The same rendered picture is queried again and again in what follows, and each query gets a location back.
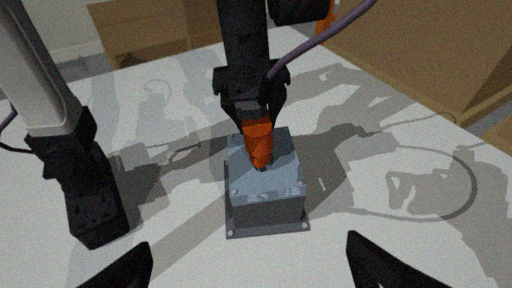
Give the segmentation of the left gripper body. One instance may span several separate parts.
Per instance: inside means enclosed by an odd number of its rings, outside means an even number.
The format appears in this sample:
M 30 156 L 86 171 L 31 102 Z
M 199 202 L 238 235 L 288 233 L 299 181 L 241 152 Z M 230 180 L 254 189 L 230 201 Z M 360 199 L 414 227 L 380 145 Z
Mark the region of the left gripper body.
M 230 102 L 258 100 L 262 76 L 280 59 L 269 56 L 267 27 L 250 34 L 251 42 L 241 42 L 241 36 L 229 36 L 221 32 L 227 66 L 213 69 L 213 93 L 229 96 Z M 291 84 L 291 74 L 285 65 L 274 76 L 271 97 L 286 95 L 286 86 Z M 222 93 L 223 92 L 223 93 Z

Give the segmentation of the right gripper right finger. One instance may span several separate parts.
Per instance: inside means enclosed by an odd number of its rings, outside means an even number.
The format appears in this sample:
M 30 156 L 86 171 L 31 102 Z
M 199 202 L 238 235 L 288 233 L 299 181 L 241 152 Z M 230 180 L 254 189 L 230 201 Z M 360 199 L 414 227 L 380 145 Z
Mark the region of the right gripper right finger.
M 452 288 L 405 264 L 354 230 L 348 231 L 345 251 L 356 288 Z

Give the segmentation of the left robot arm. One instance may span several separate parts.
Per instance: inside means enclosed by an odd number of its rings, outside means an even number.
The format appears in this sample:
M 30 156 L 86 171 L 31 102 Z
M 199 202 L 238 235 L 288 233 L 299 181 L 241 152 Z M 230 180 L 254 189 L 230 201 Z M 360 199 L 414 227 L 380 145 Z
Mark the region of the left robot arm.
M 241 36 L 242 43 L 267 27 L 266 0 L 216 4 L 221 32 Z M 324 20 L 330 4 L 267 0 L 276 27 Z M 28 132 L 24 141 L 44 162 L 43 178 L 56 179 L 64 188 L 69 232 L 79 238 L 119 219 L 102 151 L 94 141 L 95 119 L 63 80 L 21 0 L 0 0 L 0 88 Z

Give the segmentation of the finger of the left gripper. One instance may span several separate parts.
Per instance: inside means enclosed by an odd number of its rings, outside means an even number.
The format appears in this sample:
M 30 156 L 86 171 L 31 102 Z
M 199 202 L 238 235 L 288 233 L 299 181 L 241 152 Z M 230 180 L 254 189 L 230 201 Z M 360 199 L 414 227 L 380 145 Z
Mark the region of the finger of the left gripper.
M 237 117 L 235 110 L 235 103 L 230 102 L 229 96 L 220 98 L 220 105 L 222 109 L 228 114 L 228 116 L 235 122 L 240 133 L 243 135 L 241 119 Z
M 271 97 L 268 101 L 268 111 L 272 122 L 272 130 L 274 130 L 277 116 L 286 102 L 287 95 L 279 97 Z

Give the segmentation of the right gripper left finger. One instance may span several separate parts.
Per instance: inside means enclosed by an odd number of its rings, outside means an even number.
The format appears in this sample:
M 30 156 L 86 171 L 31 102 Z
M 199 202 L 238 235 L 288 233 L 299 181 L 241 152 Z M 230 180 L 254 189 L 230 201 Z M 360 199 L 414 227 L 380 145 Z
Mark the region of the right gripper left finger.
M 142 241 L 76 288 L 148 288 L 153 257 L 147 241 Z

